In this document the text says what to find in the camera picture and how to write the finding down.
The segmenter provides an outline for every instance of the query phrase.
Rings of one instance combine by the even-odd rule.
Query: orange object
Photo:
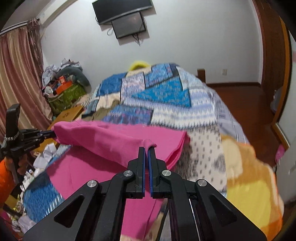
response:
[[[71,87],[72,84],[73,84],[72,81],[68,81],[68,82],[66,82],[65,84],[63,84],[63,85],[61,85],[60,87],[58,87],[58,88],[56,89],[56,93],[57,93],[57,95],[61,94],[64,90],[66,90],[66,89],[68,89],[69,87]]]
[[[65,84],[65,83],[66,83],[66,79],[65,79],[65,77],[64,77],[64,76],[61,76],[61,77],[59,78],[59,82],[61,83],[61,85]]]
[[[0,207],[3,207],[4,202],[15,187],[13,177],[10,171],[5,167],[4,161],[0,162]]]

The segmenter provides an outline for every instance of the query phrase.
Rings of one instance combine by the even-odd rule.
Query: orange box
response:
[[[66,79],[65,79],[64,76],[61,76],[61,77],[59,78],[59,81],[60,81],[61,85],[63,85],[63,84],[66,83]]]
[[[68,89],[69,87],[71,87],[73,84],[72,81],[68,81],[66,82],[65,84],[59,86],[57,89],[56,89],[56,93],[57,95],[61,94],[64,90]]]

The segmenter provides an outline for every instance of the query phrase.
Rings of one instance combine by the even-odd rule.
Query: yellow item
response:
[[[284,203],[272,168],[256,158],[251,145],[221,135],[227,199],[272,240],[282,228]]]
[[[132,63],[128,71],[133,71],[141,68],[150,67],[151,65],[144,61],[135,61]]]
[[[17,205],[17,200],[13,196],[9,195],[9,197],[5,201],[5,204],[13,209]]]
[[[126,77],[133,76],[138,73],[143,73],[144,75],[151,73],[151,66],[146,67],[146,68],[131,70],[126,74]]]

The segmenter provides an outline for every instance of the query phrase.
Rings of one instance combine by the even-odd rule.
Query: pink cloth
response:
[[[156,157],[172,169],[179,159],[184,142],[189,139],[184,131],[143,126],[115,125],[102,121],[58,122],[53,130],[57,141],[73,147],[47,168],[54,187],[66,199],[89,180],[103,182],[124,170],[130,160],[138,157],[140,146],[148,151],[156,145]],[[162,200],[152,199],[149,190],[143,199],[128,199],[121,234],[144,239],[145,233],[157,217]]]
[[[280,144],[279,148],[278,148],[278,150],[276,152],[276,156],[275,156],[276,163],[278,163],[280,161],[280,159],[283,157],[285,152],[286,152],[286,150],[285,150],[284,146],[282,144]]]

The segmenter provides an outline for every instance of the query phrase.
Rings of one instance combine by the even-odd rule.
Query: pink curtain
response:
[[[20,129],[46,130],[51,123],[52,112],[41,93],[39,42],[27,26],[0,36],[0,142],[5,135],[6,110],[13,104],[21,104]]]

